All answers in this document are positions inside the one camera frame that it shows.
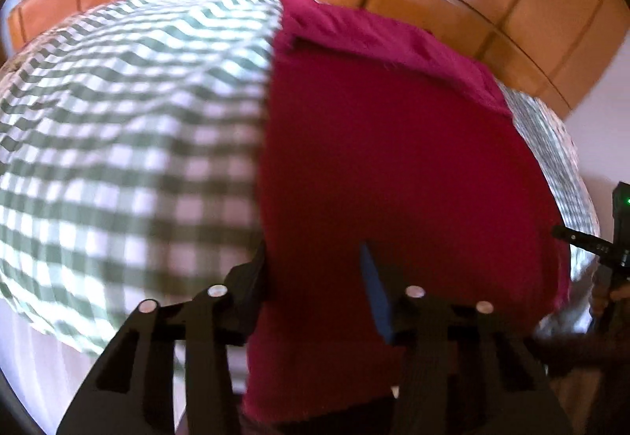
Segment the dark red knit garment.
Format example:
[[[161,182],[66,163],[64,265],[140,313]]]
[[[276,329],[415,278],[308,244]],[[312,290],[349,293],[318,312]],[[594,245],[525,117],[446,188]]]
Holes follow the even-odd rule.
[[[487,301],[523,333],[570,281],[560,210],[482,63],[364,10],[280,2],[259,171],[272,294],[246,349],[245,410],[269,424],[399,383],[363,251],[428,294]]]

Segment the green white checkered bedspread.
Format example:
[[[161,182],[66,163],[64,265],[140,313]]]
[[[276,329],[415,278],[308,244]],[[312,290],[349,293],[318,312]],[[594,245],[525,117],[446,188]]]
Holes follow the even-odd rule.
[[[118,0],[3,66],[1,292],[37,331],[98,355],[143,299],[187,301],[267,248],[281,18],[280,0]],[[564,123],[493,78],[560,224],[597,234]]]

